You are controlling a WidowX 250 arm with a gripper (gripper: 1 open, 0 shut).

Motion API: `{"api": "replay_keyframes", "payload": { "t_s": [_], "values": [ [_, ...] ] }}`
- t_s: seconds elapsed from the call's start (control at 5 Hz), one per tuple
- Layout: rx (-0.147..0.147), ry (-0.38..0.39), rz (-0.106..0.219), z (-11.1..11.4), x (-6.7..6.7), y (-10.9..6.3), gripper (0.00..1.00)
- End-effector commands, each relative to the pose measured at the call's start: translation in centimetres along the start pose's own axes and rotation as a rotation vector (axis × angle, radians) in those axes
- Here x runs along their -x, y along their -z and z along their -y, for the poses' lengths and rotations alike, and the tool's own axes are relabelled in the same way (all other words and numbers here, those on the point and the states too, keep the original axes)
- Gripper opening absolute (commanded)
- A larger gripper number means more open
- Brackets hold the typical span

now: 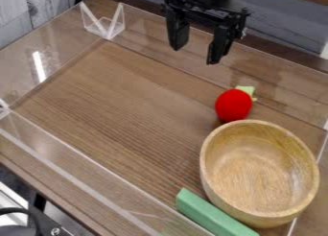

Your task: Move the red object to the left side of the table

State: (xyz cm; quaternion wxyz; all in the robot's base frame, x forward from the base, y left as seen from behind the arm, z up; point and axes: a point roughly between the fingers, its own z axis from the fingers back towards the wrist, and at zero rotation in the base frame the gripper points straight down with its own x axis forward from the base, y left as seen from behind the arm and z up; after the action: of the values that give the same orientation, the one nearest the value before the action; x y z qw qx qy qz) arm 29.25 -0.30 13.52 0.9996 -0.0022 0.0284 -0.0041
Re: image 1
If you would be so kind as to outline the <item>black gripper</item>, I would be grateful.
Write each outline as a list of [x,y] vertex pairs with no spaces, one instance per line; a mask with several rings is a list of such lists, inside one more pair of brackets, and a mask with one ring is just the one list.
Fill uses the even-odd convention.
[[248,8],[237,0],[164,0],[162,11],[170,47],[177,51],[188,42],[189,22],[214,27],[206,64],[217,64],[228,54],[234,38],[246,34]]

